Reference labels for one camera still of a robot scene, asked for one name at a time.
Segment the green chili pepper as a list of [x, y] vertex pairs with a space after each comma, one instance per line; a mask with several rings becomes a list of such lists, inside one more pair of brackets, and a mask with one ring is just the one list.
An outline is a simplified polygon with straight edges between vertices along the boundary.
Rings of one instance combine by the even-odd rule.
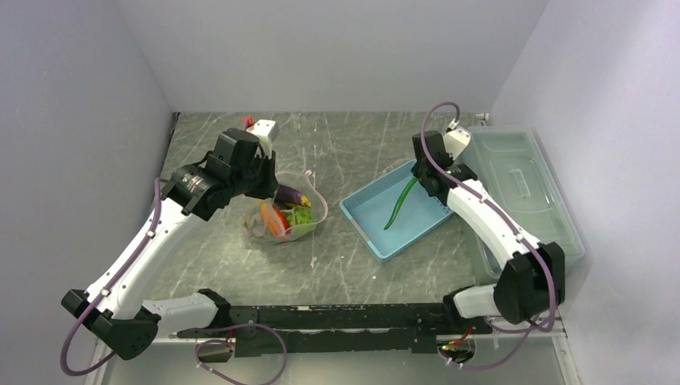
[[419, 181], [416, 177], [412, 177], [407, 184], [404, 186], [402, 192], [399, 194], [398, 199], [395, 202], [395, 205], [392, 209], [391, 215], [387, 221], [387, 223], [384, 225], [383, 230], [387, 231], [396, 221], [399, 212], [403, 206], [404, 201], [407, 199], [410, 191], [413, 189], [413, 187], [418, 184]]

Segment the purple eggplant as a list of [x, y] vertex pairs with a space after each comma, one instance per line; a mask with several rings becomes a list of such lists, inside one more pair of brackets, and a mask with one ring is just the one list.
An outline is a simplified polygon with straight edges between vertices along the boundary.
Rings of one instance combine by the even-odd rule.
[[280, 184], [274, 197], [276, 202], [311, 207], [312, 202], [303, 192], [285, 184]]

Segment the clear zip top bag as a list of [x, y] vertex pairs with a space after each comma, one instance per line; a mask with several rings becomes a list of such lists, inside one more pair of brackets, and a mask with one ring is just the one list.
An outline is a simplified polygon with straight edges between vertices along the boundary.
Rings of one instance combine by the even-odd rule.
[[276, 202], [274, 199], [253, 200], [249, 209], [246, 211], [243, 220], [245, 233], [255, 241], [260, 241], [269, 244], [279, 244], [289, 241], [296, 241], [304, 237], [306, 234], [313, 232], [328, 216], [329, 207], [326, 199], [316, 188], [315, 175], [311, 170], [307, 170], [302, 174], [293, 172], [279, 172], [277, 174], [279, 184], [285, 184], [293, 187], [305, 195], [312, 202], [310, 208], [314, 216], [315, 222], [310, 225], [296, 225], [290, 226], [288, 233], [284, 237], [275, 237], [266, 227], [261, 219], [259, 212], [260, 206], [263, 203], [270, 203], [280, 209], [285, 217], [290, 209], [299, 205], [284, 204]]

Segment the green lime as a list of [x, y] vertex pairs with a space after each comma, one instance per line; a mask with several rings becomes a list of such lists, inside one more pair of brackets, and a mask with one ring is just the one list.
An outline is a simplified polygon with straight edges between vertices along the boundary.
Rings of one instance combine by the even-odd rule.
[[287, 213], [287, 220], [291, 226], [296, 225], [310, 225], [315, 222], [314, 216], [310, 208], [295, 206]]

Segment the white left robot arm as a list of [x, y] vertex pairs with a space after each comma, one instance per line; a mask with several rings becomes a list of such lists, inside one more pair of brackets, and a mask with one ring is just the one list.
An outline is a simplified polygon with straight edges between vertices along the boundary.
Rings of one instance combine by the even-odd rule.
[[215, 291], [163, 301], [151, 301], [148, 294], [181, 245], [234, 197], [274, 196], [276, 136], [271, 121], [230, 128], [202, 160], [156, 184], [147, 223], [100, 278], [85, 290], [69, 290], [63, 307], [122, 360], [140, 355], [159, 334], [202, 329], [223, 335], [231, 306]]

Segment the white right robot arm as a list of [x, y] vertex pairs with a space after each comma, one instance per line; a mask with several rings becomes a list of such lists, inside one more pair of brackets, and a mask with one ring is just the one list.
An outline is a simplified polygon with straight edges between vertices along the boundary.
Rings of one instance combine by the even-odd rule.
[[467, 165], [455, 164], [455, 154], [469, 140], [462, 129], [446, 134], [424, 131], [412, 137], [413, 176], [429, 197], [464, 220], [502, 269], [494, 284], [451, 294], [452, 304], [442, 311], [443, 325], [460, 333], [473, 318], [500, 316], [517, 325], [534, 323], [544, 312], [555, 317], [565, 299], [565, 253], [556, 242], [540, 241], [518, 225]]

